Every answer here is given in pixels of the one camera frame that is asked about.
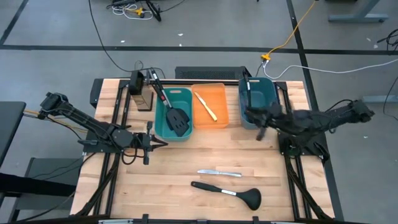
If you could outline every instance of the butcher block tabletop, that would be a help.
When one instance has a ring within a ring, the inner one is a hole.
[[[96,119],[111,122],[119,81],[104,79]],[[307,110],[303,83],[286,84],[292,107]],[[170,142],[168,146],[150,152],[148,166],[142,163],[141,158],[129,166],[120,161],[111,218],[142,218],[143,214],[149,214],[150,219],[174,220],[252,220],[253,216],[260,220],[294,220],[277,132],[269,128],[265,138],[256,141],[257,130],[247,130],[241,126],[238,86],[225,87],[229,113],[229,125],[226,128],[194,129],[188,141]],[[123,91],[121,105],[124,105],[126,91]],[[122,110],[121,106],[118,124],[121,122]],[[130,131],[145,132],[146,122],[154,121],[154,118],[155,108],[150,112],[138,112],[134,100],[131,100],[127,117]],[[334,217],[321,160],[316,156],[301,158],[308,191],[323,211]],[[103,159],[104,153],[97,153],[81,168],[71,214],[81,210],[96,190]],[[198,174],[197,170],[200,169],[240,172],[243,176]],[[261,192],[262,203],[258,210],[252,211],[237,197],[194,188],[190,185],[191,181],[235,192],[257,188]],[[296,191],[300,216],[303,217],[302,196],[297,188]],[[100,213],[105,211],[107,194],[108,188],[103,194]]]

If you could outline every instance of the teal bin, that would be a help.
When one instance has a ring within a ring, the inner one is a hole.
[[[249,81],[252,107],[270,106],[272,102],[277,102],[275,86],[271,80],[268,78],[249,78]],[[239,81],[239,111],[241,112],[241,123],[245,129],[257,129],[257,126],[250,122],[246,114],[244,114],[248,103],[246,88],[245,81],[241,79]]]
[[[155,133],[165,141],[186,141],[192,134],[192,92],[187,88],[165,88],[166,96],[174,108],[183,109],[190,118],[189,129],[182,137],[170,130],[166,122],[167,108],[161,100],[156,101]]]

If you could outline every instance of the gray concrete floor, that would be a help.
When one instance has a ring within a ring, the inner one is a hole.
[[[22,1],[0,1],[0,33],[6,29]],[[159,1],[164,7],[179,0]],[[293,0],[297,17],[311,1]],[[187,0],[164,13],[164,21],[132,21],[107,11],[107,0],[92,0],[93,13],[105,45],[275,47],[292,31],[285,1],[257,3],[242,0]],[[375,41],[396,29],[398,2],[381,1],[374,12],[389,13],[383,24],[329,24],[327,15],[354,11],[355,3],[319,1],[303,22],[300,32],[306,49],[373,50]],[[87,1],[30,0],[6,41],[7,45],[99,45],[91,23]],[[288,48],[296,48],[294,39]],[[379,44],[376,50],[385,49]],[[136,60],[145,66],[162,68],[174,77],[176,66],[247,66],[255,73],[259,53],[247,52],[110,52],[125,69]],[[311,67],[350,70],[396,57],[356,55],[307,55]],[[272,55],[269,74],[278,75],[289,65],[300,65],[297,54]],[[396,77],[398,63],[382,68],[332,75],[311,72],[321,110],[343,98],[385,95]],[[101,51],[0,50],[0,100],[21,100],[38,110],[46,92],[66,94],[81,110],[93,115],[88,104],[94,78],[122,77]],[[301,69],[293,68],[282,80],[303,80]],[[345,219],[353,222],[393,223],[398,207],[398,151],[395,133],[398,123],[382,114],[381,105],[369,105],[376,112],[366,124],[348,124],[327,135]],[[397,107],[388,105],[390,114]],[[82,147],[67,129],[51,123],[24,118],[0,171],[24,175],[31,157],[80,157]],[[7,199],[0,210],[0,222],[12,207]],[[30,216],[38,211],[30,211]],[[51,213],[59,217],[67,212]]]

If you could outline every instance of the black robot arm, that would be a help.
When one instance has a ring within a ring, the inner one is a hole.
[[[374,112],[361,100],[356,100],[346,106],[325,112],[295,110],[285,114],[282,112],[281,105],[274,103],[269,107],[248,108],[246,114],[260,128],[257,140],[261,140],[267,127],[275,128],[291,136],[310,138],[325,131],[333,131],[346,123],[368,122]]]
[[[151,121],[147,124],[146,133],[131,133],[117,124],[98,121],[76,109],[68,102],[68,98],[60,93],[47,93],[46,99],[44,99],[40,105],[42,109],[40,110],[39,118],[41,119],[46,118],[48,115],[64,115],[75,123],[95,133],[98,141],[101,143],[115,147],[119,149],[120,152],[130,147],[143,149],[145,165],[149,163],[148,152],[152,152],[155,148],[167,145],[166,142],[150,134],[150,129],[152,128]]]

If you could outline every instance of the orange tray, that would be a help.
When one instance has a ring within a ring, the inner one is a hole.
[[[228,107],[226,104],[225,86],[222,83],[194,84],[192,85],[193,96],[193,125],[195,128],[225,128],[229,123]],[[217,121],[211,118],[206,108],[200,103],[197,92],[206,105],[217,116]]]

